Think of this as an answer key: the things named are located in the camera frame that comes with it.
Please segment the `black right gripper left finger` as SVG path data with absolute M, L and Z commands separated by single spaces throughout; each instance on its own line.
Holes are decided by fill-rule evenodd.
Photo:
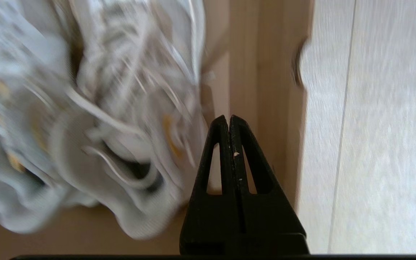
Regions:
M 220 195 L 207 191 L 213 150 L 218 145 L 221 166 Z M 211 123 L 198 174 L 180 233 L 182 255 L 234 255 L 241 230 L 233 183 L 233 153 L 225 116 Z

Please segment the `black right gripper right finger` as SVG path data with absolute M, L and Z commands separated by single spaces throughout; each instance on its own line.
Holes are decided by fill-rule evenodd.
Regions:
M 308 255 L 307 234 L 246 120 L 230 118 L 233 184 L 243 255 Z

